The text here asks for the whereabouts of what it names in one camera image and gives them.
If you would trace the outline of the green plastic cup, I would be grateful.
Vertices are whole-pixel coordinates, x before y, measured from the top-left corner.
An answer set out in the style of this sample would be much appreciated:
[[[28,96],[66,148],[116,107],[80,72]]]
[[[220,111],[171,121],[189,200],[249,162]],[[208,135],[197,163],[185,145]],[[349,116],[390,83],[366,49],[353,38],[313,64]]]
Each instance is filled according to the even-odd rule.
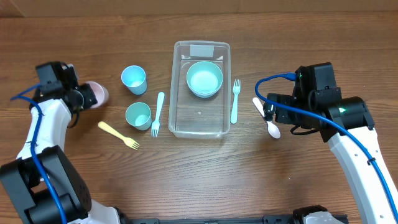
[[[126,110],[125,117],[128,124],[140,131],[149,129],[152,124],[150,107],[143,102],[131,104]]]

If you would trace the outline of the light blue plastic fork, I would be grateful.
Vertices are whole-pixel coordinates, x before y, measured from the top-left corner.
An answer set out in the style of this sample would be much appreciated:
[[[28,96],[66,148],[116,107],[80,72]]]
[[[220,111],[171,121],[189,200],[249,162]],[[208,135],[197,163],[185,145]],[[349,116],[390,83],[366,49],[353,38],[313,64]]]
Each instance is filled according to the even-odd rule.
[[[165,100],[165,93],[160,92],[157,96],[157,105],[156,105],[156,113],[155,113],[155,120],[151,126],[151,136],[157,137],[160,129],[160,115],[162,111],[162,107]]]

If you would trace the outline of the green plastic bowl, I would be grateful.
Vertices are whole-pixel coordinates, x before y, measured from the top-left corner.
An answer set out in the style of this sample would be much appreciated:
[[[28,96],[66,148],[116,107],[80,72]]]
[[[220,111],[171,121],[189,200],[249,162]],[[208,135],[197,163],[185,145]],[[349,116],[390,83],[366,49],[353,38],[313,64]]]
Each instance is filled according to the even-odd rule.
[[[223,84],[223,72],[217,64],[209,61],[194,63],[187,72],[187,85],[194,95],[209,98]]]

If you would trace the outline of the pink plastic cup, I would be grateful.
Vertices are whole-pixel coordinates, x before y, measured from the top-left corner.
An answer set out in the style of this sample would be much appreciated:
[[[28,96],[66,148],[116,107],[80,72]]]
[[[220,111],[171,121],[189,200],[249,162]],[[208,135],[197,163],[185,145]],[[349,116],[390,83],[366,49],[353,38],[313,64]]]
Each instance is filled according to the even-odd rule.
[[[109,100],[108,90],[103,85],[100,85],[99,83],[94,81],[87,81],[86,84],[89,84],[97,100],[97,103],[91,106],[91,109],[96,109],[104,106]]]

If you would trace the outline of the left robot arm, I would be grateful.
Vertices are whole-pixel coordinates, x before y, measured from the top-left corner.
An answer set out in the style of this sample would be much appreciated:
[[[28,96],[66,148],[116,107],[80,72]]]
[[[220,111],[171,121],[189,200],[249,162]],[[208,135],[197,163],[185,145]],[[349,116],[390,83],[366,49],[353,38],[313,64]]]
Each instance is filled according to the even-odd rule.
[[[71,120],[97,99],[89,84],[79,84],[72,64],[47,62],[35,68],[39,83],[13,96],[29,102],[29,133],[16,159],[1,166],[1,183],[23,223],[129,223],[116,207],[91,198],[64,153]]]

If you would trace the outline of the blue plastic cup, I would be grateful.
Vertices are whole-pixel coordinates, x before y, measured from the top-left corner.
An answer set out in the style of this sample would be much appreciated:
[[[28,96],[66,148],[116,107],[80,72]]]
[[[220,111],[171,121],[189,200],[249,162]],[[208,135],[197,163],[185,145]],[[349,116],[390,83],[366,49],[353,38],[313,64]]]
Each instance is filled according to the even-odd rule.
[[[126,67],[121,74],[121,81],[135,95],[142,95],[147,90],[146,72],[138,65]]]

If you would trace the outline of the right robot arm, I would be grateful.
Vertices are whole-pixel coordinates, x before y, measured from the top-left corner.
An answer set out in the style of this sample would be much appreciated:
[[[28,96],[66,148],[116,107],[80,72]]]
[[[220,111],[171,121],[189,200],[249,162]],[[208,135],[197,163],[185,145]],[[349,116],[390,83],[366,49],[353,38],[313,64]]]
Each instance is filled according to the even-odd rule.
[[[343,98],[330,62],[301,66],[281,77],[294,82],[291,95],[262,96],[265,121],[291,124],[290,132],[320,133],[343,168],[363,223],[397,223],[397,188],[386,167],[375,123],[360,97]]]

